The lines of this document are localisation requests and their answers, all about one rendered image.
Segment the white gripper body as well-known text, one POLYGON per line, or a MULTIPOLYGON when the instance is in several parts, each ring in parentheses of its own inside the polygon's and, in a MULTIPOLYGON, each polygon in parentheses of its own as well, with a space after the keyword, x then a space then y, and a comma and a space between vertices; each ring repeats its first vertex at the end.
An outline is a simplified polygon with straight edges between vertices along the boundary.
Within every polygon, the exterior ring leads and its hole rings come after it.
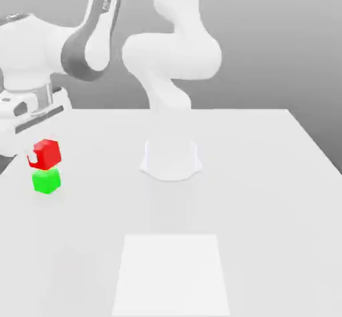
POLYGON ((0 155, 16 155, 55 134, 71 111, 63 87, 0 93, 0 155))

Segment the small green cube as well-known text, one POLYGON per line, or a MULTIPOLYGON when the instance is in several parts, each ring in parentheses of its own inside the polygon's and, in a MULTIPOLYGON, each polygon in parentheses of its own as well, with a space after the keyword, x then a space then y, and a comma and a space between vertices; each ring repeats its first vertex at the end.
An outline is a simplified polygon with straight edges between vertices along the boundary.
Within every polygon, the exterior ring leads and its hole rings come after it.
POLYGON ((51 194, 61 186, 61 178, 57 168, 36 170, 31 177, 34 190, 43 194, 51 194))

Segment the small red cube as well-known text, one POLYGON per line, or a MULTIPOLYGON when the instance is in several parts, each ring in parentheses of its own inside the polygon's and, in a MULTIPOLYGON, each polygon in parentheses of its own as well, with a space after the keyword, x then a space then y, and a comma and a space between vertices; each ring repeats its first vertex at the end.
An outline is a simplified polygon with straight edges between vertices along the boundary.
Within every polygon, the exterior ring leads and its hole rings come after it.
POLYGON ((27 156, 29 166, 39 170, 49 170, 61 162, 61 152, 57 141, 43 139, 33 146, 37 161, 32 162, 27 156))

